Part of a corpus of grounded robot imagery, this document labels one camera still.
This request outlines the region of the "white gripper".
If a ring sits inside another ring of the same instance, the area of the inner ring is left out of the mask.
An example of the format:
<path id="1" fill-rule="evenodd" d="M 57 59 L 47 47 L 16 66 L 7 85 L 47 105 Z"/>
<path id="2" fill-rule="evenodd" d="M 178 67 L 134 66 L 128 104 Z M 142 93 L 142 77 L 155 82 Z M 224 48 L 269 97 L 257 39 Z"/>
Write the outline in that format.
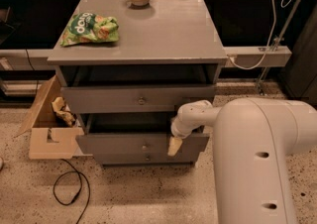
<path id="1" fill-rule="evenodd" d="M 169 139 L 168 151 L 167 154 L 170 157 L 173 157 L 177 154 L 178 150 L 182 145 L 182 139 L 187 138 L 192 131 L 195 129 L 193 124 L 188 124 L 181 121 L 178 117 L 174 117 L 171 120 L 171 134 L 174 137 Z"/>

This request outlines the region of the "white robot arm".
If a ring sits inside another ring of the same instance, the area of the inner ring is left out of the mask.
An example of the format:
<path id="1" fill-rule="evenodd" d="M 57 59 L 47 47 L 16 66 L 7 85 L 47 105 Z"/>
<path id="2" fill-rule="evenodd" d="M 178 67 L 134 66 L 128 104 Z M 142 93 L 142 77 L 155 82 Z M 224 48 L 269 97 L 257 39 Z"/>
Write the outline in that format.
<path id="1" fill-rule="evenodd" d="M 316 146 L 316 109 L 295 100 L 202 100 L 178 109 L 171 133 L 185 139 L 201 126 L 213 128 L 218 223 L 298 224 L 286 157 Z"/>

